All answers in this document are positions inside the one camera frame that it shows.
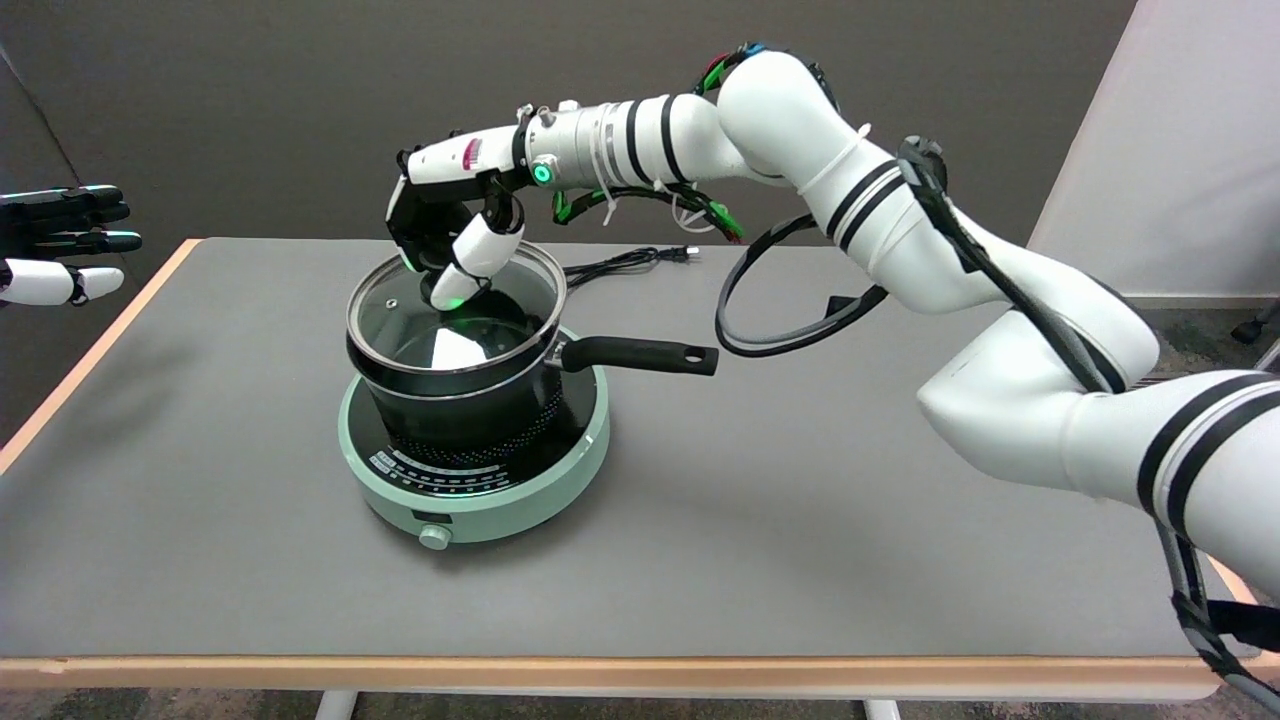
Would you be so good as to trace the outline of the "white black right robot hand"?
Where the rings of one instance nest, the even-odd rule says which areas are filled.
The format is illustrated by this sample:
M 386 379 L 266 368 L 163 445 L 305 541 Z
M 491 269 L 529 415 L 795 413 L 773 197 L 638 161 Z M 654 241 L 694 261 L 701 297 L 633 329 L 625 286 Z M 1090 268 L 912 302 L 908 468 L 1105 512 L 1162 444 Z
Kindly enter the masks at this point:
M 399 179 L 385 224 L 404 265 L 424 275 L 428 301 L 454 311 L 490 288 L 524 241 L 531 184 L 525 123 L 461 135 L 397 154 Z

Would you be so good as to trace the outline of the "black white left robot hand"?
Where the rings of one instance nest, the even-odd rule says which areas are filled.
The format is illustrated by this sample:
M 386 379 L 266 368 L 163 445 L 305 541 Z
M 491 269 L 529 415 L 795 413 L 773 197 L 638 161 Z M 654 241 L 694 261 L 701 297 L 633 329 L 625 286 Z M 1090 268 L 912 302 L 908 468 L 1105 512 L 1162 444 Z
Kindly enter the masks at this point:
M 65 260 L 141 249 L 138 233 L 109 227 L 129 215 L 125 196 L 114 184 L 4 193 L 3 305 L 78 307 L 118 291 L 125 281 L 122 269 Z

